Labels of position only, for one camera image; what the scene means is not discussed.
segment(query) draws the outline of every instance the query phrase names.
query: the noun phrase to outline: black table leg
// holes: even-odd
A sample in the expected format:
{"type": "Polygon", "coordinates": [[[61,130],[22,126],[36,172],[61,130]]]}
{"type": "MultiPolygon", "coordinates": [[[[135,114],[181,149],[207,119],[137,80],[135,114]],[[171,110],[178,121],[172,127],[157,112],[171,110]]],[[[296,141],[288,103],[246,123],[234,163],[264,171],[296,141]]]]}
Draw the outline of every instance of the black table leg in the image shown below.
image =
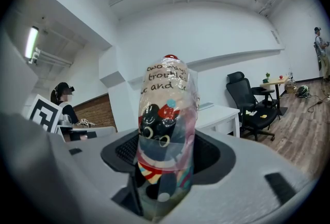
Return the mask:
{"type": "Polygon", "coordinates": [[[276,98],[277,98],[277,111],[278,111],[279,115],[283,116],[283,115],[286,113],[286,111],[287,111],[288,108],[286,108],[286,107],[281,107],[281,106],[279,105],[279,90],[278,90],[278,84],[275,85],[275,89],[276,89],[276,98]]]}

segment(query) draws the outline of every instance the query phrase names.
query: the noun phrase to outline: white table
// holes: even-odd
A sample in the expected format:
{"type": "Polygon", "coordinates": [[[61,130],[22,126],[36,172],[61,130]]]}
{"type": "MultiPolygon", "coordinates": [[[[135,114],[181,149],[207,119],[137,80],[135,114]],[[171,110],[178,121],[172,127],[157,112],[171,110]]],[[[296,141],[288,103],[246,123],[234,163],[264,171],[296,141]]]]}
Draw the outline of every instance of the white table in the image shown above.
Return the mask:
{"type": "Polygon", "coordinates": [[[196,121],[196,128],[216,128],[217,125],[229,120],[234,120],[234,136],[239,138],[239,120],[238,109],[214,105],[205,110],[198,111],[198,119],[196,121]]]}

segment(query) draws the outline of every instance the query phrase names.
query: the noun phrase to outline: chair backrest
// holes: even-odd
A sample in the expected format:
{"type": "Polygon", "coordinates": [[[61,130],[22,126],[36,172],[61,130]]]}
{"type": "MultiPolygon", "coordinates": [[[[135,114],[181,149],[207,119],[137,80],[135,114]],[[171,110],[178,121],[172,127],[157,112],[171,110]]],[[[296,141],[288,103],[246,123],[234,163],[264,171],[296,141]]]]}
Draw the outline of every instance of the chair backrest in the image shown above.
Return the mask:
{"type": "Polygon", "coordinates": [[[228,75],[229,83],[226,85],[227,90],[233,97],[237,108],[242,112],[241,105],[244,103],[251,103],[256,105],[249,80],[244,77],[242,72],[235,72],[228,75]]]}

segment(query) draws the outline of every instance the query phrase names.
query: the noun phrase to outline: standing person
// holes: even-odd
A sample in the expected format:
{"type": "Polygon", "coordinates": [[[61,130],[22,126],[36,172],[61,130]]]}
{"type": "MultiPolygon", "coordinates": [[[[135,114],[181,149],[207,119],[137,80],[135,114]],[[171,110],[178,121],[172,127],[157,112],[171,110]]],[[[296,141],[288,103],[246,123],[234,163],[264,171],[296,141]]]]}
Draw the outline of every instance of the standing person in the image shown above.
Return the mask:
{"type": "Polygon", "coordinates": [[[70,87],[67,83],[59,83],[52,91],[51,102],[62,107],[62,114],[67,114],[71,118],[71,123],[76,124],[79,122],[76,113],[72,106],[67,103],[72,97],[73,87],[70,87]]]}
{"type": "Polygon", "coordinates": [[[324,42],[320,37],[321,28],[315,27],[314,32],[316,34],[315,43],[318,48],[317,54],[321,58],[321,64],[323,69],[323,80],[329,82],[330,68],[329,68],[329,59],[326,55],[326,48],[329,46],[329,42],[324,42]]]}

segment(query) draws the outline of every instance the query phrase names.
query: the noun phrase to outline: black shirt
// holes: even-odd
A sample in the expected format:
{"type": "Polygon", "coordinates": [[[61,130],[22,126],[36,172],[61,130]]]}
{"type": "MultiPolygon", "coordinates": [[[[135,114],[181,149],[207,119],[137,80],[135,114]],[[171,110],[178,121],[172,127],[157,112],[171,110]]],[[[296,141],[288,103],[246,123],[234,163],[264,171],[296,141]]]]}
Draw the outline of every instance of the black shirt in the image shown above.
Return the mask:
{"type": "MultiPolygon", "coordinates": [[[[57,105],[60,105],[63,101],[59,101],[57,102],[57,105]]],[[[71,122],[72,124],[76,124],[79,120],[78,117],[76,115],[76,113],[74,112],[73,108],[71,105],[66,105],[63,110],[62,110],[62,114],[67,114],[68,116],[70,116],[71,118],[71,122]]]]}

